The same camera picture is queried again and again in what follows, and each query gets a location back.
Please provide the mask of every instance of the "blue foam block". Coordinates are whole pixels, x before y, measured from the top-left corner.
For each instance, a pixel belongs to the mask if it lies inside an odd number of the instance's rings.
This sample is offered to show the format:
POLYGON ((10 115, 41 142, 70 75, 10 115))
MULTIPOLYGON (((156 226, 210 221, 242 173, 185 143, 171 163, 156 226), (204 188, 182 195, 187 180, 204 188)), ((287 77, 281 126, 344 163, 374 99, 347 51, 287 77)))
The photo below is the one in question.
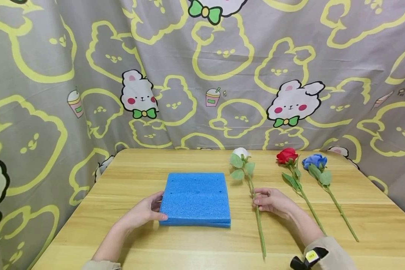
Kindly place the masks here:
POLYGON ((170 173, 160 211, 165 226, 231 226, 223 173, 170 173))

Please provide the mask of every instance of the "wrist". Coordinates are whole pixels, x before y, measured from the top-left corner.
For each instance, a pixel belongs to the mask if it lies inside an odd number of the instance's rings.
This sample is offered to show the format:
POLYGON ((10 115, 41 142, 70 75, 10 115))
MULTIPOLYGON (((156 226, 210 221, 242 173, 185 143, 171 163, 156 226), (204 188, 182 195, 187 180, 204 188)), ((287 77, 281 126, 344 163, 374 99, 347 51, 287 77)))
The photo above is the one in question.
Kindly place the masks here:
POLYGON ((291 205, 291 207, 288 208, 288 211, 286 212, 286 215, 288 216, 289 221, 295 222, 299 216, 306 214, 305 211, 299 207, 297 204, 291 205))
POLYGON ((114 225, 112 225, 111 230, 114 230, 117 233, 127 234, 134 230, 134 228, 130 227, 128 224, 125 224, 125 222, 119 219, 114 225))

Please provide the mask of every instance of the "yellow label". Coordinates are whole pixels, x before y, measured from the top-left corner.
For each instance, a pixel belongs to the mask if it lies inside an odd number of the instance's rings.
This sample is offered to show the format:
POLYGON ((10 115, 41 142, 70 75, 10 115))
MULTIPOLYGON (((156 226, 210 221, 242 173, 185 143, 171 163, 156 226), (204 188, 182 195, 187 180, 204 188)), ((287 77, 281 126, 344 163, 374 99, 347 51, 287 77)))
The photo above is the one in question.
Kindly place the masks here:
POLYGON ((310 252, 306 253, 306 259, 308 262, 313 262, 319 259, 320 257, 317 255, 317 253, 314 250, 311 250, 310 252))

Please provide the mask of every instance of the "table surface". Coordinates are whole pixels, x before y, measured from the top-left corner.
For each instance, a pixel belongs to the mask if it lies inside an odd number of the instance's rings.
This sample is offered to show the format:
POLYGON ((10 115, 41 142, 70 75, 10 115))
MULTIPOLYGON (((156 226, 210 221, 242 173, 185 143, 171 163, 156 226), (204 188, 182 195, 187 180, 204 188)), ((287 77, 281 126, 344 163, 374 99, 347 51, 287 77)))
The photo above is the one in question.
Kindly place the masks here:
MULTIPOLYGON (((282 180, 279 151, 251 151, 256 187, 275 187, 310 211, 282 180)), ((249 188, 229 176, 231 150, 127 149, 117 154, 100 180, 46 249, 35 270, 81 269, 111 225, 144 197, 165 188, 171 172, 223 172, 231 208, 231 229, 159 227, 149 223, 126 240, 124 269, 290 269, 300 247, 279 218, 263 213, 267 258, 262 259, 249 188)), ((303 151, 301 158, 311 154, 303 151)), ((330 196, 301 168, 303 189, 327 235, 337 239, 360 270, 405 269, 405 213, 343 156, 328 156, 331 190, 355 230, 357 243, 330 196)))

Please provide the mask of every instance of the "finger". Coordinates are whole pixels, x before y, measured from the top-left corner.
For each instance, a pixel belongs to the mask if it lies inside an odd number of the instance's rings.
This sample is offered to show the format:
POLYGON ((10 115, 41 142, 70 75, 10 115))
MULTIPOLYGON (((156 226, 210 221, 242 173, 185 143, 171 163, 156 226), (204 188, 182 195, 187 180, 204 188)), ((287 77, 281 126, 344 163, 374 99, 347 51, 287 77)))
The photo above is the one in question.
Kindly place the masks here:
POLYGON ((265 194, 257 194, 257 196, 255 197, 256 199, 260 199, 260 198, 267 198, 268 195, 265 194))
POLYGON ((270 197, 266 197, 266 198, 256 198, 253 200, 254 204, 256 205, 270 205, 272 204, 272 200, 270 197))
POLYGON ((152 194, 150 196, 148 196, 147 198, 151 201, 151 202, 158 202, 162 200, 162 196, 164 195, 164 191, 159 191, 155 194, 152 194))
POLYGON ((261 194, 270 194, 271 188, 267 187, 260 187, 260 188, 255 188, 254 191, 255 193, 261 193, 261 194))
POLYGON ((256 197, 255 197, 255 199, 262 199, 262 198, 267 198, 268 196, 267 195, 265 195, 265 194, 258 194, 256 197))
POLYGON ((270 207, 268 205, 260 206, 258 209, 262 212, 270 212, 270 207))
POLYGON ((160 202, 154 202, 151 204, 151 209, 154 211, 154 209, 159 209, 161 207, 160 202))
POLYGON ((167 219, 168 219, 168 217, 165 214, 157 213, 155 211, 152 211, 152 213, 151 213, 152 221, 166 221, 167 219))
POLYGON ((252 204, 252 208, 256 208, 256 207, 258 207, 258 209, 259 209, 260 211, 267 211, 267 212, 270 212, 270 206, 269 206, 269 205, 259 206, 259 205, 256 205, 256 204, 252 204))

